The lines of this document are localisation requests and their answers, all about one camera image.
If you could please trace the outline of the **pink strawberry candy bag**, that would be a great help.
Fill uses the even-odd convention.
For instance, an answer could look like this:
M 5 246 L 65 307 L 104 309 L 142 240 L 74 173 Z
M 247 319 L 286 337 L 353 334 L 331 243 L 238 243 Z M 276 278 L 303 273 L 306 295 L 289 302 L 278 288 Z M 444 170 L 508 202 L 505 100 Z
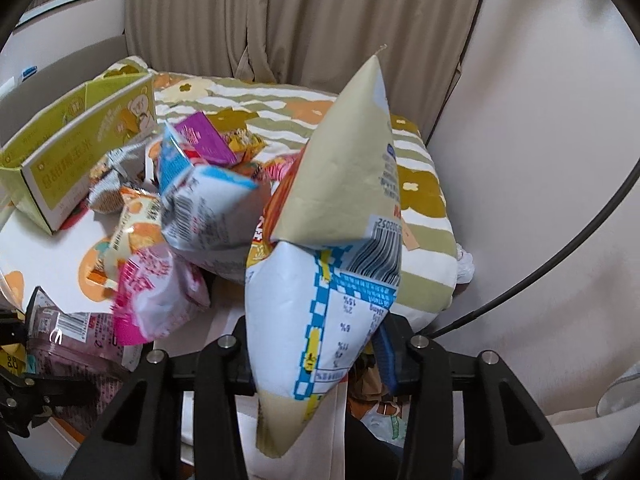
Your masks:
M 145 247 L 119 271 L 114 331 L 123 346 L 163 339 L 210 307 L 200 269 L 166 243 Z

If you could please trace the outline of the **cream white chip bag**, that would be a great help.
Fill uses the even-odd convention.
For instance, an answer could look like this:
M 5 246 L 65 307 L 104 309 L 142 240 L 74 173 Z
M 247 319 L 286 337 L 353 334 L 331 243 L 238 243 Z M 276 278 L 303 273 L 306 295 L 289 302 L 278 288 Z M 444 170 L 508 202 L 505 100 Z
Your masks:
M 284 455 L 396 300 L 400 184 L 382 68 L 369 58 L 265 206 L 245 274 L 256 443 Z

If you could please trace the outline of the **silver blue snack bag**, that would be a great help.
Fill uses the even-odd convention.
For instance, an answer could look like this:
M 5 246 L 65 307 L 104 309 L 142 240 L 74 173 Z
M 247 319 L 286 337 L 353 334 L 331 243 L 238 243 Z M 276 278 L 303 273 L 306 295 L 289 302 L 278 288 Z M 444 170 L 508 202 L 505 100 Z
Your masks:
M 186 261 L 225 280 L 242 284 L 250 244 L 271 184 L 259 168 L 239 174 L 198 164 L 186 142 L 166 122 L 160 146 L 162 234 Z

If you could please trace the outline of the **purple snack packet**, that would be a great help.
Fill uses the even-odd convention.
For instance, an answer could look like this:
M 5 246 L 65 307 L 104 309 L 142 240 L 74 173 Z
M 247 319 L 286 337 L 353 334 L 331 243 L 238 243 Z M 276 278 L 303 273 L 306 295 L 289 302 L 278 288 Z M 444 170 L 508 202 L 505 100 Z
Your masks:
M 203 112 L 190 115 L 178 122 L 175 128 L 206 162 L 221 167 L 232 167 L 238 163 L 238 156 Z

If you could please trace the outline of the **striped floral bedspread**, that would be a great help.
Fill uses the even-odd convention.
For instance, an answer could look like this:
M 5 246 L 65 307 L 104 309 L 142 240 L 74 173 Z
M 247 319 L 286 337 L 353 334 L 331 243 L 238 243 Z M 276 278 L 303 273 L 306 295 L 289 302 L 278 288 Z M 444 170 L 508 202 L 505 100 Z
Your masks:
M 234 78 L 171 72 L 154 75 L 156 117 L 176 124 L 204 113 L 216 129 L 241 128 L 262 139 L 254 161 L 279 185 L 335 98 L 290 84 L 255 84 Z M 394 115 L 402 218 L 401 283 L 392 307 L 413 330 L 423 330 L 454 296 L 458 248 L 431 155 L 413 122 Z

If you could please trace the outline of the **pink barcode snack packet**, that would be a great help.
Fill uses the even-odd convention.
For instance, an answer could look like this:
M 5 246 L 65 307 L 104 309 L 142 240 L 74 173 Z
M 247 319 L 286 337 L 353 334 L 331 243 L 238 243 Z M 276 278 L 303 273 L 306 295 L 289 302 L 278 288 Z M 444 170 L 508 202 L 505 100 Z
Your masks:
M 27 352 L 38 370 L 66 366 L 122 379 L 140 363 L 141 346 L 123 346 L 114 316 L 63 312 L 38 286 L 26 312 Z

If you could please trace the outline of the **orange cracker snack bag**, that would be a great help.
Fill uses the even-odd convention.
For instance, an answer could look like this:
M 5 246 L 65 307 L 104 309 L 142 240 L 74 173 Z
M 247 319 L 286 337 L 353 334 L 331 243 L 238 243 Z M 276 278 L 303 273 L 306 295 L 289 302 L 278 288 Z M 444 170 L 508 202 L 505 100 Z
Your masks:
M 124 202 L 118 225 L 102 255 L 102 266 L 108 282 L 116 282 L 120 268 L 130 256 L 142 248 L 163 241 L 160 225 L 160 198 L 153 193 L 122 186 Z

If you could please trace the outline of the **white orange-print tray cloth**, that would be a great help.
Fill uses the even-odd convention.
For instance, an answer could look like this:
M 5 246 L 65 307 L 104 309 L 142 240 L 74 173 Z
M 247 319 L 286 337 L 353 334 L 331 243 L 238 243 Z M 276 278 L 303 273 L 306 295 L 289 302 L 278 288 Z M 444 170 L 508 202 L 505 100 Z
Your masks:
M 108 244 L 116 216 L 80 208 L 65 229 L 49 235 L 13 206 L 1 222 L 1 289 L 20 310 L 41 288 L 65 313 L 111 311 L 112 292 L 87 276 Z

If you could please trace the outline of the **green cardboard box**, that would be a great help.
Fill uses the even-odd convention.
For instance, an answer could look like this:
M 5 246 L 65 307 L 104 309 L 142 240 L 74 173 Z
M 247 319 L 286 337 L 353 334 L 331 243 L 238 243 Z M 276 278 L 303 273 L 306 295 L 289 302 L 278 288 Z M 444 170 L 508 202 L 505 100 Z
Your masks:
M 53 234 L 88 194 L 90 170 L 103 155 L 154 126 L 151 73 L 84 82 L 35 114 L 1 149 L 1 185 L 19 211 Z

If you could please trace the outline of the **beige curtain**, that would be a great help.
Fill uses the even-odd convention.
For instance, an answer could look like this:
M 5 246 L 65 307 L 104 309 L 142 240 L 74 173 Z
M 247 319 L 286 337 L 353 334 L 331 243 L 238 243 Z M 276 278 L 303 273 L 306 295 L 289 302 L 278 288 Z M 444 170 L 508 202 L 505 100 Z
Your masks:
M 390 109 L 428 136 L 482 0 L 125 0 L 130 53 L 157 70 L 340 92 L 372 55 Z

